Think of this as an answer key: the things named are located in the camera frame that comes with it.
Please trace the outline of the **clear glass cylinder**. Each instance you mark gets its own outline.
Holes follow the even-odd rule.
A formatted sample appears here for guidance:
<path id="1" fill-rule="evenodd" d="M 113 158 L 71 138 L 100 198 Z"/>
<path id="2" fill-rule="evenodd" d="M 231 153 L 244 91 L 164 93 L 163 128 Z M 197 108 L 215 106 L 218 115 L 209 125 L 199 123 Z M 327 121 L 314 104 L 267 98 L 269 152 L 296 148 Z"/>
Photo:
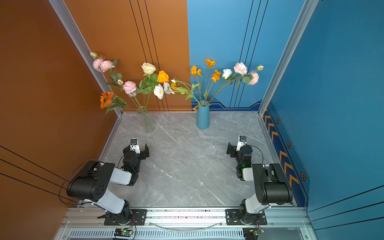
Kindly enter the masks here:
<path id="1" fill-rule="evenodd" d="M 139 108 L 137 113 L 139 114 L 141 125 L 145 132 L 152 133 L 155 130 L 155 124 L 148 110 L 146 108 Z"/>

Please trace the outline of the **teal cylindrical vase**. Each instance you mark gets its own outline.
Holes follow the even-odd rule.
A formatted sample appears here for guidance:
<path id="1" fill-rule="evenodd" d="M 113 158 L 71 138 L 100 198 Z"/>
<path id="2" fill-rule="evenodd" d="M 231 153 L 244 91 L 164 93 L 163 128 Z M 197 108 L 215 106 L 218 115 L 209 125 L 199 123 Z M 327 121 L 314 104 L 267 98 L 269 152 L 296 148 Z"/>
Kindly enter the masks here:
<path id="1" fill-rule="evenodd" d="M 197 127 L 207 129 L 210 126 L 210 106 L 209 102 L 201 101 L 197 107 Z"/>

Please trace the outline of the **orange gerbera flower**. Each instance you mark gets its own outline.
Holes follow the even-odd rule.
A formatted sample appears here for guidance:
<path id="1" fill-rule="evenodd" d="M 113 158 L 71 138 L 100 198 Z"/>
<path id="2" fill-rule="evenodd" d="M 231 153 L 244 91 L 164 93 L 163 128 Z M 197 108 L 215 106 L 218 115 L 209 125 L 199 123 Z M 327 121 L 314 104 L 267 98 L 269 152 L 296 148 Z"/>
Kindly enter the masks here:
<path id="1" fill-rule="evenodd" d="M 106 109 L 106 114 L 117 109 L 133 109 L 128 106 L 127 102 L 123 98 L 115 95 L 112 92 L 103 92 L 100 101 L 101 109 Z"/>

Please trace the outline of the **cream flower stem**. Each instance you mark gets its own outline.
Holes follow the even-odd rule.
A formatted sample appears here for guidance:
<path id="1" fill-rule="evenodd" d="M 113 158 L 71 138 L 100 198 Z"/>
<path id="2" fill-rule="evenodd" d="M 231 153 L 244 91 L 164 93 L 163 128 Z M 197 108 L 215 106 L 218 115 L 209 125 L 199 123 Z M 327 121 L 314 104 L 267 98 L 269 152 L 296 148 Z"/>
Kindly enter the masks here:
<path id="1" fill-rule="evenodd" d="M 144 72 L 144 79 L 139 82 L 139 87 L 136 89 L 136 93 L 142 94 L 144 102 L 142 105 L 142 112 L 147 109 L 148 103 L 153 93 L 155 86 L 158 85 L 156 67 L 150 63 L 143 63 L 141 68 Z"/>

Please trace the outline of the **pink rose bud stem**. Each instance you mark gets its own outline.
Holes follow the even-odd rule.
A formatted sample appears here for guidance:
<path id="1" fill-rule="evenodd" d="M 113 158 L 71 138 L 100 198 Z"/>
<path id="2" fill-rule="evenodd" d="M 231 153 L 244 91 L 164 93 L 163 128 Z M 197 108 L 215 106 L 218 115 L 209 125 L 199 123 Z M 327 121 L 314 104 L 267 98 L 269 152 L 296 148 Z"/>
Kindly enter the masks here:
<path id="1" fill-rule="evenodd" d="M 142 112 L 143 108 L 142 108 L 141 104 L 139 103 L 138 99 L 136 98 L 136 95 L 137 95 L 136 83 L 134 83 L 132 81 L 123 82 L 121 79 L 117 80 L 117 82 L 118 82 L 118 88 L 122 92 L 125 92 L 130 97 L 130 99 L 134 102 L 134 104 L 138 107 L 138 110 Z"/>

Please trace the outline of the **white rose flower stem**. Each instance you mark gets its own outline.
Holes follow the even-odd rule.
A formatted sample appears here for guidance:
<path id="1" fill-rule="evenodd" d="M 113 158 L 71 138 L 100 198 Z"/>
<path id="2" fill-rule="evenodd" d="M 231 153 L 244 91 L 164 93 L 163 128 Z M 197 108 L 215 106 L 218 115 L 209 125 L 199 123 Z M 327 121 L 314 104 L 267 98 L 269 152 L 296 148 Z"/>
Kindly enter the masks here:
<path id="1" fill-rule="evenodd" d="M 220 91 L 226 87 L 227 85 L 230 85 L 232 83 L 232 75 L 233 75 L 233 71 L 231 69 L 224 69 L 223 70 L 223 74 L 222 74 L 222 83 L 221 85 L 219 86 L 219 88 L 217 89 L 217 91 L 215 92 L 214 94 L 214 98 L 216 97 L 217 94 L 220 93 Z"/>

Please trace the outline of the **pink rose flower stem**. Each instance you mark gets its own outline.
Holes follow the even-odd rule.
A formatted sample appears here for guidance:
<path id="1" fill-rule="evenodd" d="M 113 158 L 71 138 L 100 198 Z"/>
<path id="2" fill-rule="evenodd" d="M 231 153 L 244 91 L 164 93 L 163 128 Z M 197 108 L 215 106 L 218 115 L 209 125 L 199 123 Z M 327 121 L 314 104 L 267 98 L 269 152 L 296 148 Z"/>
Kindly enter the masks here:
<path id="1" fill-rule="evenodd" d="M 233 71 L 233 75 L 232 75 L 232 83 L 230 85 L 236 83 L 237 88 L 240 87 L 241 83 L 254 86 L 259 81 L 259 78 L 260 78 L 259 72 L 262 72 L 264 68 L 265 66 L 259 65 L 257 66 L 256 69 L 249 72 L 248 68 L 243 62 L 236 63 L 235 66 L 231 69 Z"/>

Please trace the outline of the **orange poppy flower stem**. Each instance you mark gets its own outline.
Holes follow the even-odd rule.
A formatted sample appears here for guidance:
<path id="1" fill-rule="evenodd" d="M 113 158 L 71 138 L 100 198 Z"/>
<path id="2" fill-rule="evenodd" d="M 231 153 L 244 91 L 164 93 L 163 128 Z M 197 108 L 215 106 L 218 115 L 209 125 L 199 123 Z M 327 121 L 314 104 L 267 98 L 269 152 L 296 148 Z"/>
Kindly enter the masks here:
<path id="1" fill-rule="evenodd" d="M 190 68 L 190 75 L 195 80 L 191 83 L 190 93 L 200 106 L 208 106 L 213 97 L 210 97 L 213 84 L 222 79 L 222 72 L 214 69 L 217 62 L 213 59 L 204 59 L 206 65 L 205 71 L 196 65 Z"/>

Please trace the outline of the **large pink peony stem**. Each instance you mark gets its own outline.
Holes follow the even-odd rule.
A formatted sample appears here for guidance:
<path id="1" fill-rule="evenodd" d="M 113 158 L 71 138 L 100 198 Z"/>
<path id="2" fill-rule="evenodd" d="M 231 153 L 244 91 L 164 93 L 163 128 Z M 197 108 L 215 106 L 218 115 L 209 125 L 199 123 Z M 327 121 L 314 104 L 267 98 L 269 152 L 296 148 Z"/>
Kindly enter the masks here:
<path id="1" fill-rule="evenodd" d="M 113 60 L 113 61 L 107 60 L 106 58 L 98 55 L 95 52 L 90 52 L 90 56 L 94 59 L 93 67 L 96 71 L 98 71 L 100 73 L 106 73 L 106 72 L 110 73 L 110 78 L 112 79 L 112 82 L 107 83 L 107 85 L 113 86 L 113 87 L 116 87 L 117 89 L 119 89 L 117 80 L 119 80 L 119 79 L 122 80 L 122 74 L 117 73 L 115 70 L 117 63 L 118 63 L 118 60 Z"/>

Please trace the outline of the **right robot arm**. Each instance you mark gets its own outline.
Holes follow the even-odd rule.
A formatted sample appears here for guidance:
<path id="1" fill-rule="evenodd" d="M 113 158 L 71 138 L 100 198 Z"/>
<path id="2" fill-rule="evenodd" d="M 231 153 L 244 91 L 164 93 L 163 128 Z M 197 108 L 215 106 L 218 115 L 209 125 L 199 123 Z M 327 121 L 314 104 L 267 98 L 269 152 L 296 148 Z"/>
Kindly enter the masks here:
<path id="1" fill-rule="evenodd" d="M 229 225 L 266 225 L 266 209 L 289 204 L 294 198 L 280 164 L 253 164 L 252 152 L 253 147 L 242 141 L 227 147 L 227 154 L 237 162 L 237 178 L 254 183 L 255 188 L 255 193 L 241 202 L 239 211 L 229 214 Z"/>

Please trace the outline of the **right circuit board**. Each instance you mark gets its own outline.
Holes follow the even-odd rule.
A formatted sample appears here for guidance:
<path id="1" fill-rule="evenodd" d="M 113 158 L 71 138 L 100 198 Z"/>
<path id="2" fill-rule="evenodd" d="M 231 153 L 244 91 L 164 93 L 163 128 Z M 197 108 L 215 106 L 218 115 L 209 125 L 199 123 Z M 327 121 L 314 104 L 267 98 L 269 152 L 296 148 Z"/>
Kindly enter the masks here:
<path id="1" fill-rule="evenodd" d="M 262 228 L 243 228 L 243 236 L 245 240 L 258 240 L 259 236 L 264 233 L 265 230 Z"/>

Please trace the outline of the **aluminium front rail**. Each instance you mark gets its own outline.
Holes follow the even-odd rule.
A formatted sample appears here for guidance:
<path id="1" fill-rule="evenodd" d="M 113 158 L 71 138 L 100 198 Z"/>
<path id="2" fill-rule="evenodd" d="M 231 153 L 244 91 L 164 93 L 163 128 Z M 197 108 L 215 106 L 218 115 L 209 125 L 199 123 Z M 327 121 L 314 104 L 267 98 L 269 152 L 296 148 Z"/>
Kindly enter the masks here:
<path id="1" fill-rule="evenodd" d="M 226 209 L 235 207 L 132 208 L 147 210 L 144 226 L 105 226 L 97 208 L 68 210 L 56 240 L 116 240 L 116 228 L 135 232 L 133 240 L 244 240 L 243 228 L 262 228 L 258 240 L 315 240 L 317 236 L 303 208 L 275 207 L 265 210 L 266 226 L 226 223 Z"/>

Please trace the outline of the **left aluminium corner post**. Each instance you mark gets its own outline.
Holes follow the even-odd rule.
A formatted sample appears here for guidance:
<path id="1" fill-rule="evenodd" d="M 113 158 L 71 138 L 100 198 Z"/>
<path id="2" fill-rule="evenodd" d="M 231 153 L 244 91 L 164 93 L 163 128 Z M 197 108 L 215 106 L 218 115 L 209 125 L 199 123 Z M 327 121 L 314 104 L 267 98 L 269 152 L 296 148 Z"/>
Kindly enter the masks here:
<path id="1" fill-rule="evenodd" d="M 107 79 L 105 78 L 105 76 L 94 69 L 94 59 L 90 56 L 91 50 L 88 44 L 86 43 L 81 31 L 79 30 L 75 20 L 73 19 L 69 9 L 67 8 L 65 2 L 62 0 L 49 0 L 49 2 L 53 7 L 54 11 L 56 12 L 57 16 L 59 17 L 60 21 L 62 22 L 63 26 L 65 27 L 67 33 L 74 42 L 75 46 L 77 47 L 79 53 L 83 57 L 85 63 L 93 74 L 93 77 L 100 86 L 101 90 L 103 92 L 112 93 L 113 90 L 109 85 L 107 85 Z"/>

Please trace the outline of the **aluminium corner post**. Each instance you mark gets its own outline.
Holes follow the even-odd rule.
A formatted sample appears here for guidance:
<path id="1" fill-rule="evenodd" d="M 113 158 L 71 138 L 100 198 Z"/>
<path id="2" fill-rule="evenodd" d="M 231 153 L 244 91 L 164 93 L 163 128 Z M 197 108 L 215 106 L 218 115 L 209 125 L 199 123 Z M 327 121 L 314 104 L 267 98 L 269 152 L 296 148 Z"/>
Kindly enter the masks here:
<path id="1" fill-rule="evenodd" d="M 315 11 L 319 0 L 306 0 L 295 22 L 291 35 L 287 41 L 283 54 L 279 60 L 276 70 L 272 76 L 270 84 L 260 105 L 258 114 L 262 117 L 270 104 L 274 93 L 286 71 L 287 66 L 297 48 L 298 43 Z"/>
<path id="2" fill-rule="evenodd" d="M 49 0 L 49 2 L 53 7 L 54 11 L 56 12 L 57 16 L 59 17 L 60 21 L 62 22 L 63 26 L 65 27 L 67 33 L 74 42 L 75 46 L 77 47 L 79 53 L 83 57 L 85 63 L 93 74 L 93 77 L 100 86 L 101 90 L 103 92 L 112 93 L 113 90 L 109 85 L 107 85 L 107 79 L 105 78 L 105 76 L 94 69 L 94 59 L 90 56 L 91 50 L 88 44 L 86 43 L 81 31 L 79 30 L 75 20 L 73 19 L 69 9 L 67 8 L 65 2 L 62 0 Z"/>

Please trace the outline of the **right aluminium corner post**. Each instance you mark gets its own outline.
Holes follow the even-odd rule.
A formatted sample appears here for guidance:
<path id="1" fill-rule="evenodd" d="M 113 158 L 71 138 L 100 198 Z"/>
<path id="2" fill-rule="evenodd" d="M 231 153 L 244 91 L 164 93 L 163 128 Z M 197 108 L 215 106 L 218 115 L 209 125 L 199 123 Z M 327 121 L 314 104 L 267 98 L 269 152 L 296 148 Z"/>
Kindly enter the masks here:
<path id="1" fill-rule="evenodd" d="M 258 114 L 262 117 L 270 104 L 274 93 L 286 71 L 287 66 L 297 48 L 298 43 L 315 11 L 319 0 L 306 0 L 295 22 L 291 35 L 287 41 L 283 54 L 279 60 L 276 70 L 272 76 L 270 84 L 260 105 Z"/>

